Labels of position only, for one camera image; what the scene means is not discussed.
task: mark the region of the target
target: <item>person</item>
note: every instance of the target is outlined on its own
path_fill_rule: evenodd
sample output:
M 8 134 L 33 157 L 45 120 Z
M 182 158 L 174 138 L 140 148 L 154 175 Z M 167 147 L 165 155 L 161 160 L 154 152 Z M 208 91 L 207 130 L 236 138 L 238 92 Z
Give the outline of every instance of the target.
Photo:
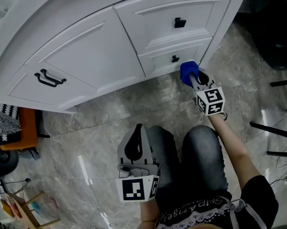
M 147 130 L 160 164 L 155 199 L 140 203 L 139 229 L 269 229 L 278 202 L 268 181 L 253 165 L 245 146 L 220 114 L 208 117 L 185 136 L 179 162 L 173 135 L 160 126 Z M 224 173 L 222 143 L 241 188 L 239 205 L 231 202 Z

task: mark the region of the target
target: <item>blue cloth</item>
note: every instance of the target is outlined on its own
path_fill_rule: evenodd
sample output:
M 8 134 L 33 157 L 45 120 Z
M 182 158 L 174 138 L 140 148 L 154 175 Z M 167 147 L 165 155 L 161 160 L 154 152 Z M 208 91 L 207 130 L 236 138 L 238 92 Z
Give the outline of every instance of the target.
M 194 61 L 189 61 L 181 64 L 181 80 L 184 84 L 192 86 L 192 83 L 189 78 L 189 74 L 193 73 L 197 80 L 199 76 L 199 66 Z

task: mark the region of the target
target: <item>jeans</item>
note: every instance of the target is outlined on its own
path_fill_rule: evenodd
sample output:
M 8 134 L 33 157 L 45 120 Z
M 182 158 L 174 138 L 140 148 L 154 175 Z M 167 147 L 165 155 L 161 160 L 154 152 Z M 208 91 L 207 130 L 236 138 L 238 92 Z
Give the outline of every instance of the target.
M 222 148 L 213 129 L 198 125 L 186 134 L 181 163 L 170 132 L 156 125 L 147 133 L 153 156 L 160 164 L 155 198 L 162 213 L 213 192 L 227 191 Z

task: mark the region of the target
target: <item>cabinet door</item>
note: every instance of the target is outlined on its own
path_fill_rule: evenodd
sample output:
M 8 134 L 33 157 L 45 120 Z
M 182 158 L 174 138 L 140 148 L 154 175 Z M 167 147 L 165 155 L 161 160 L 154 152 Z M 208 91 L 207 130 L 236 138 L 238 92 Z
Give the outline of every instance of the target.
M 185 36 L 213 36 L 230 0 L 126 0 L 114 7 L 138 54 Z
M 195 61 L 199 64 L 211 39 L 181 43 L 139 55 L 138 58 L 147 77 L 159 76 L 179 70 L 183 62 Z
M 46 78 L 40 70 L 23 65 L 5 87 L 2 97 L 14 100 L 16 105 L 59 111 L 83 102 L 93 93 L 91 86 L 46 63 L 39 67 L 45 70 Z M 63 83 L 56 85 L 55 80 Z
M 46 62 L 102 94 L 145 77 L 133 46 L 113 6 L 70 26 L 26 64 L 40 69 Z

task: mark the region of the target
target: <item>white marker cube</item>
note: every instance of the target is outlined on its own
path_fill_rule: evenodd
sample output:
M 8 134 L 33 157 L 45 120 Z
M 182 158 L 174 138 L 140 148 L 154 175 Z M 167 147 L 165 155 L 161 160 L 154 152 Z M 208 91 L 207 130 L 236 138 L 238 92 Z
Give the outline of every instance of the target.
M 196 92 L 196 104 L 206 116 L 223 112 L 225 103 L 221 87 Z
M 121 202 L 147 202 L 156 195 L 159 176 L 117 178 Z

